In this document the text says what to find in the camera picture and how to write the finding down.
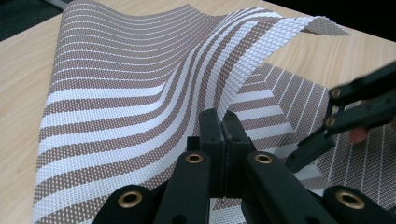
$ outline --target metal bolt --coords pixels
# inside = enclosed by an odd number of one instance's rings
[[[332,98],[338,98],[341,94],[341,90],[340,89],[335,89],[332,91]]]
[[[362,209],[365,206],[364,201],[360,197],[346,190],[337,191],[335,198],[338,202],[353,209]]]
[[[199,154],[190,154],[186,157],[186,161],[189,163],[199,163],[204,159],[204,157],[202,157]]]
[[[272,158],[271,158],[271,157],[269,157],[269,156],[267,156],[267,155],[262,155],[262,154],[256,155],[256,156],[254,157],[254,159],[255,159],[257,162],[259,162],[259,163],[264,163],[264,164],[268,164],[268,163],[271,163],[271,162],[272,162]]]
[[[328,118],[328,119],[326,120],[326,126],[329,127],[329,128],[331,128],[332,126],[334,126],[334,123],[335,123],[335,118],[333,118],[333,117],[330,117],[330,118]]]
[[[143,195],[136,190],[123,193],[119,197],[119,206],[123,208],[135,207],[142,202]]]

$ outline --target striped fabric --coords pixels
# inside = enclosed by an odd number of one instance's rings
[[[327,90],[260,64],[301,31],[347,35],[325,18],[282,18],[264,8],[209,16],[186,5],[137,17],[73,1],[41,123],[32,222],[91,223],[114,190],[154,189],[169,178],[187,137],[198,134],[204,109],[217,108],[220,119],[231,109],[257,148],[286,158],[321,123]],[[334,153],[323,158],[296,174],[318,194],[343,178]],[[388,166],[372,170],[376,162],[365,163],[367,178],[384,176],[389,186]],[[364,187],[372,192],[370,181]],[[390,188],[377,187],[374,197],[391,204],[383,199]],[[211,222],[244,222],[239,204],[212,200]]]

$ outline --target wood grain surface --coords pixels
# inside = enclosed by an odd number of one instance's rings
[[[228,14],[246,7],[265,7],[283,17],[306,16],[259,0],[98,2],[129,15],[149,15],[191,4],[210,15]],[[0,42],[0,223],[31,222],[38,131],[60,21],[61,16],[54,17]],[[351,35],[298,34],[266,61],[333,87],[396,60],[395,42],[345,29]]]

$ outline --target dark background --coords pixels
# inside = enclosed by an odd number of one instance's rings
[[[326,16],[340,25],[396,42],[396,1],[394,0],[356,3],[338,0],[268,0],[267,2],[311,16]],[[43,0],[0,0],[0,41],[61,13],[59,8]]]

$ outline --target black clamp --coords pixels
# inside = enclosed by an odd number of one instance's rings
[[[257,151],[235,113],[222,123],[215,109],[199,115],[200,136],[188,138],[171,178],[154,190],[116,190],[93,223],[203,224],[210,198],[242,199],[247,223],[395,223],[390,212],[357,190],[308,191],[270,153]]]
[[[364,104],[346,110],[360,100]],[[298,144],[286,166],[298,172],[334,147],[332,136],[357,127],[371,129],[396,117],[396,62],[373,73],[329,90],[329,103],[322,126]]]

